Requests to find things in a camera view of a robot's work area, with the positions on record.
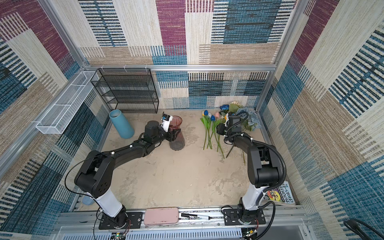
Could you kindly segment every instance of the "blue object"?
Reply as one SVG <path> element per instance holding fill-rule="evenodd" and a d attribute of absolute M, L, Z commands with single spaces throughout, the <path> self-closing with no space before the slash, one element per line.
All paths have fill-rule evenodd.
<path fill-rule="evenodd" d="M 84 203 L 85 205 L 92 205 L 94 204 L 95 201 L 89 196 L 84 196 L 81 202 Z"/>
<path fill-rule="evenodd" d="M 122 114 L 119 109 L 110 112 L 109 118 L 111 119 L 113 125 L 118 131 L 120 137 L 128 139 L 135 134 L 135 130 L 130 126 L 128 120 L 125 118 L 124 114 Z"/>

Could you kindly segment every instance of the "green leaf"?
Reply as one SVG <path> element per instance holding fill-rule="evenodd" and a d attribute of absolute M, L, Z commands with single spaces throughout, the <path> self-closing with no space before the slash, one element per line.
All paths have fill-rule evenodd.
<path fill-rule="evenodd" d="M 235 105 L 233 103 L 229 104 L 229 111 L 230 112 L 235 113 L 237 111 L 237 109 L 239 109 L 239 106 L 237 106 L 237 105 Z"/>

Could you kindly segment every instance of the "black metal rack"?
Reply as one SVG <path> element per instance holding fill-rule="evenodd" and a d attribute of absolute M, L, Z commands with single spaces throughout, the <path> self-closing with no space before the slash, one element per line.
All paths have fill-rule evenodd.
<path fill-rule="evenodd" d="M 99 68 L 95 75 L 98 80 L 91 82 L 111 110 L 157 113 L 159 98 L 150 69 Z"/>

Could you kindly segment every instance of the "pink case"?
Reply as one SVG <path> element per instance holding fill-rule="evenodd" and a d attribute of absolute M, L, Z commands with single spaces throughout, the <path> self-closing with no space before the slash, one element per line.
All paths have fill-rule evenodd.
<path fill-rule="evenodd" d="M 178 221 L 179 209 L 177 207 L 147 209 L 144 215 L 146 226 L 176 224 Z"/>

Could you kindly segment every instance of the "blue vase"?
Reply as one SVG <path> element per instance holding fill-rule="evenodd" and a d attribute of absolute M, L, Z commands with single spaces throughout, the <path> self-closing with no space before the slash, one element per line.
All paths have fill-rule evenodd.
<path fill-rule="evenodd" d="M 135 134 L 135 130 L 130 126 L 128 120 L 119 109 L 111 111 L 109 113 L 109 118 L 118 131 L 120 137 L 127 139 L 131 138 Z"/>

